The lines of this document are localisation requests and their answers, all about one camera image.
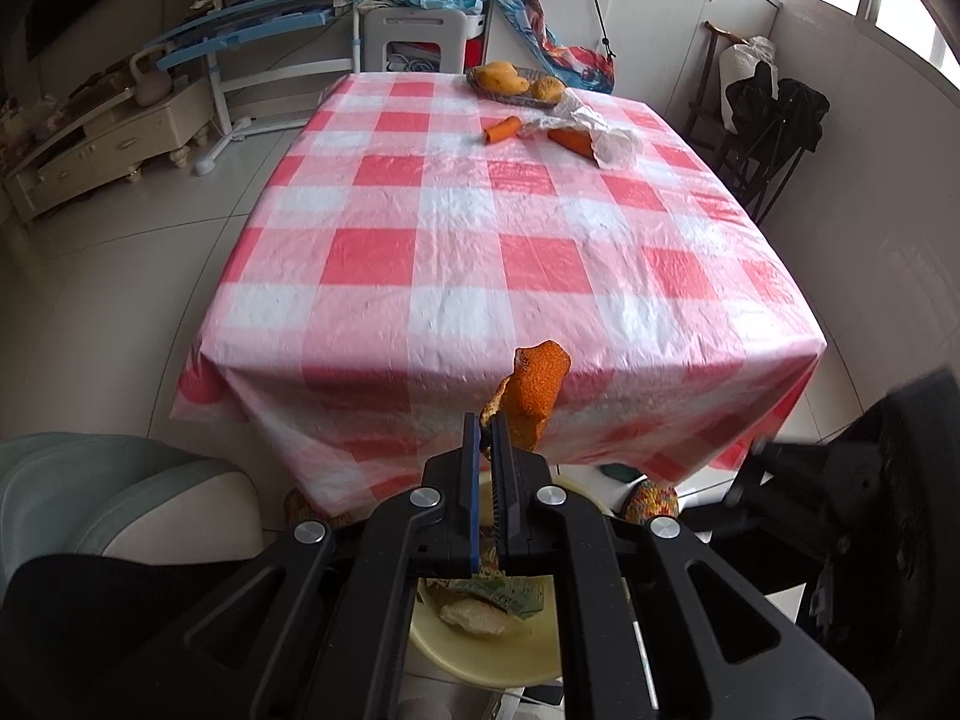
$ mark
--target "bowl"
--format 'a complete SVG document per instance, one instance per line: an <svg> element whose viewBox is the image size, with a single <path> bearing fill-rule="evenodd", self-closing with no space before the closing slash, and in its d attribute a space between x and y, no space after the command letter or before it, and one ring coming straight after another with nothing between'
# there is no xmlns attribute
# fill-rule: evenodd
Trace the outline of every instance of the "bowl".
<svg viewBox="0 0 960 720"><path fill-rule="evenodd" d="M554 474L554 484L583 495L603 514L612 514L595 496L563 475ZM484 526L493 523L490 491L491 476L484 472L480 474L480 524ZM502 637L479 637L440 620L437 604L421 580L410 621L410 640L435 665L480 688L522 688L558 679L562 669L553 578L541 577L541 581L543 611L515 621L517 624Z"/></svg>

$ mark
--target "dining table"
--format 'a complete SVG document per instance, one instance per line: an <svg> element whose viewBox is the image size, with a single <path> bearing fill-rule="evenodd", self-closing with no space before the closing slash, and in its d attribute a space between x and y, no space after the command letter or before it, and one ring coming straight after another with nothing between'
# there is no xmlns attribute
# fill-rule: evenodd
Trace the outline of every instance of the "dining table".
<svg viewBox="0 0 960 720"><path fill-rule="evenodd" d="M598 167L541 111L464 76L362 73L280 160L220 277L173 415L253 423L331 516L414 487L546 340L572 359L536 451L675 484L774 436L827 345L723 183L643 103L574 90L629 130Z"/></svg>

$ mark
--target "screw head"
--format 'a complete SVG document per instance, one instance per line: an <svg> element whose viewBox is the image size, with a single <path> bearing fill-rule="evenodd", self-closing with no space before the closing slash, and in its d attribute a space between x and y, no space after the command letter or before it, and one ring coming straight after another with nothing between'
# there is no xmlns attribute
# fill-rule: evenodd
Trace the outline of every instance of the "screw head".
<svg viewBox="0 0 960 720"><path fill-rule="evenodd" d="M308 519L294 528L294 538L301 544L319 544L324 536L326 536L326 528L323 522L317 522L315 519Z"/></svg>
<svg viewBox="0 0 960 720"><path fill-rule="evenodd" d="M544 485L536 491L536 499L547 506L560 506L566 500L566 490L556 485Z"/></svg>
<svg viewBox="0 0 960 720"><path fill-rule="evenodd" d="M654 517L650 520L650 533L657 538L680 536L680 523L673 517Z"/></svg>
<svg viewBox="0 0 960 720"><path fill-rule="evenodd" d="M440 490L434 488L416 488L410 493L410 503L421 509L430 509L440 503Z"/></svg>

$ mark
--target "carrot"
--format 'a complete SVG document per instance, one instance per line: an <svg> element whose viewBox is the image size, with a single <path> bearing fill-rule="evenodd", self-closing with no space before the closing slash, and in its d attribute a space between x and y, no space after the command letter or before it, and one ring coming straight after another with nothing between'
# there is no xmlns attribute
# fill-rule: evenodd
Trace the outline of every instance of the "carrot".
<svg viewBox="0 0 960 720"><path fill-rule="evenodd" d="M568 148L582 157L587 157L592 162L596 161L593 156L593 143L590 141L589 133L564 127L563 129L549 129L546 136L554 143L559 143L564 148Z"/></svg>
<svg viewBox="0 0 960 720"><path fill-rule="evenodd" d="M503 119L502 122L491 124L484 130L484 135L487 137L487 144L499 143L500 141L507 140L507 138L514 137L515 134L520 131L520 127L523 127L523 122L515 116Z"/></svg>

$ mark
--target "white chair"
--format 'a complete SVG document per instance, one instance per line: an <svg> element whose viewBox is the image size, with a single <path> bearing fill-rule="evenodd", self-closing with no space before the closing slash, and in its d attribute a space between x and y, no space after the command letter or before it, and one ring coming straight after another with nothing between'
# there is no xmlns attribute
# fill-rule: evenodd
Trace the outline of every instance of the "white chair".
<svg viewBox="0 0 960 720"><path fill-rule="evenodd" d="M440 72L462 73L467 33L469 20L460 10L373 9L364 18L363 69L368 73L385 73L390 43L433 43L440 47Z"/></svg>

